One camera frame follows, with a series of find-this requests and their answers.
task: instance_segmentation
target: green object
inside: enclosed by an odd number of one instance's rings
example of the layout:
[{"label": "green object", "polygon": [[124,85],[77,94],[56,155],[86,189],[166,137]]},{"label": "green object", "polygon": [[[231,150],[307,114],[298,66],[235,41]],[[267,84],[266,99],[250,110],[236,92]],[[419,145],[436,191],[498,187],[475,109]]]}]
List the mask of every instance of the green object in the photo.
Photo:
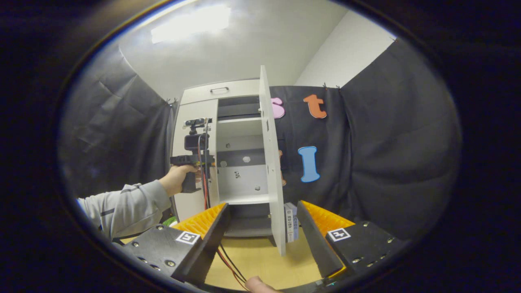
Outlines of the green object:
[{"label": "green object", "polygon": [[164,221],[163,225],[170,227],[170,224],[172,224],[173,222],[177,222],[176,216],[173,216],[173,217],[167,219],[166,221]]}]

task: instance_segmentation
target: drawer handle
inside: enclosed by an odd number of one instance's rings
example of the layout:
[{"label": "drawer handle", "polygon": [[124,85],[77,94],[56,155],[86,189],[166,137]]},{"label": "drawer handle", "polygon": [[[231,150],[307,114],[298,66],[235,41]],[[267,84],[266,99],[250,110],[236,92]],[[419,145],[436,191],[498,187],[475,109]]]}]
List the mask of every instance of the drawer handle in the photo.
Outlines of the drawer handle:
[{"label": "drawer handle", "polygon": [[224,87],[224,88],[216,88],[216,89],[210,89],[210,93],[214,93],[215,90],[220,90],[220,89],[226,89],[227,91],[230,90],[229,87]]}]

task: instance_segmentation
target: person's hand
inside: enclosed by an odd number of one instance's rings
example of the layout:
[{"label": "person's hand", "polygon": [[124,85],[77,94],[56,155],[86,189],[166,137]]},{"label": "person's hand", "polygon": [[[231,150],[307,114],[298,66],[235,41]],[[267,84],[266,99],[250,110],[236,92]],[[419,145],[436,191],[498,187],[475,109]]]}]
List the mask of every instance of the person's hand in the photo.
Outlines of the person's hand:
[{"label": "person's hand", "polygon": [[183,189],[183,181],[186,178],[188,172],[197,172],[195,175],[195,181],[201,181],[201,172],[192,165],[172,166],[170,171],[168,171],[168,174],[159,179],[159,183],[161,183],[163,188],[165,188],[169,197],[181,192]]},{"label": "person's hand", "polygon": [[259,276],[251,277],[246,281],[246,288],[252,293],[282,293],[273,287],[264,284]]}]

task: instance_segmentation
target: gray sleeve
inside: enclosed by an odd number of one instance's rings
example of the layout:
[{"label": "gray sleeve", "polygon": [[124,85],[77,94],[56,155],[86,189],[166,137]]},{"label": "gray sleeve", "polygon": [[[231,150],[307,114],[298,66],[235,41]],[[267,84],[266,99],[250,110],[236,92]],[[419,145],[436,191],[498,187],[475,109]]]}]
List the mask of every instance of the gray sleeve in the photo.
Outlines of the gray sleeve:
[{"label": "gray sleeve", "polygon": [[141,233],[156,225],[171,202],[158,180],[125,185],[121,191],[78,199],[81,208],[110,240]]}]

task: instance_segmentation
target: ceiling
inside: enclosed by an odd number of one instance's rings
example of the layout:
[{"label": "ceiling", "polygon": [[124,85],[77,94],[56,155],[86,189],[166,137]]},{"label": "ceiling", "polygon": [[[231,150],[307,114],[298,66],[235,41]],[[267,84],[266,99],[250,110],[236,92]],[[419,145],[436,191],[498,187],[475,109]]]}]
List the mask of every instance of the ceiling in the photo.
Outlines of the ceiling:
[{"label": "ceiling", "polygon": [[[151,29],[200,7],[225,4],[229,26],[189,38],[152,43]],[[124,34],[129,64],[164,99],[212,82],[259,77],[270,86],[294,85],[347,9],[327,0],[199,0]]]}]

